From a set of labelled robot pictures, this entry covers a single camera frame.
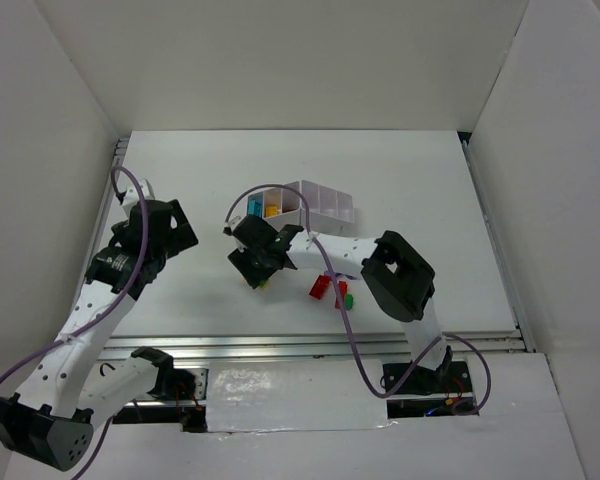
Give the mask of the yellow butterfly lego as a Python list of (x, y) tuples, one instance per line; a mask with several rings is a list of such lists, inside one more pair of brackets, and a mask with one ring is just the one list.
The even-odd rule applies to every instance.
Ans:
[(282, 213), (282, 203), (279, 199), (266, 200), (264, 206), (264, 217), (272, 218)]

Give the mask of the teal frog flower lego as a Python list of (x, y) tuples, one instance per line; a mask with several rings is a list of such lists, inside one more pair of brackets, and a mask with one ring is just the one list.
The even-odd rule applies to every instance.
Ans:
[(247, 214), (253, 215), (259, 218), (263, 217), (263, 196), (252, 195), (247, 201)]

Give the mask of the small red lego brick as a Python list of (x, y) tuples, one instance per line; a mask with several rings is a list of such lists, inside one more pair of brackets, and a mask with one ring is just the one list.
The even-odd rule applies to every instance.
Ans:
[(348, 292), (348, 284), (345, 281), (339, 281), (337, 287), (337, 294), (335, 300), (335, 308), (339, 309), (341, 306), (341, 302), (346, 299), (346, 295)]

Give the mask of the small green lego brick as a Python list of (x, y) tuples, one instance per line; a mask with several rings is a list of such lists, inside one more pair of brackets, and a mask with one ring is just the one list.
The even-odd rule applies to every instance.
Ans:
[(354, 296), (350, 293), (347, 293), (344, 296), (344, 308), (349, 311), (353, 308), (354, 306)]

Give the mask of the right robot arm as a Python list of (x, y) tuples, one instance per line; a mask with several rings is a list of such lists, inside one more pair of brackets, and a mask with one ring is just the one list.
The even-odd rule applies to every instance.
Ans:
[(284, 269), (315, 269), (363, 280), (380, 310), (401, 324), (417, 360), (415, 379), (434, 386), (443, 382), (452, 350), (431, 304), (435, 272), (399, 233), (387, 230), (373, 239), (318, 233), (299, 225), (276, 230), (254, 215), (227, 224), (223, 233), (235, 239), (237, 248), (228, 259), (252, 288)]

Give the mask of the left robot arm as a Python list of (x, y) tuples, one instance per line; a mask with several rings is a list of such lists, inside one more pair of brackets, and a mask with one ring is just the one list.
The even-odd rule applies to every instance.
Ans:
[(126, 403), (144, 395), (176, 400), (195, 391), (195, 375), (152, 347), (137, 348), (102, 378), (88, 377), (144, 288), (170, 258), (197, 243), (177, 200), (147, 200), (129, 209), (92, 258), (53, 349), (37, 356), (35, 370), (11, 396), (0, 395), (4, 447), (66, 472), (84, 457), (95, 429)]

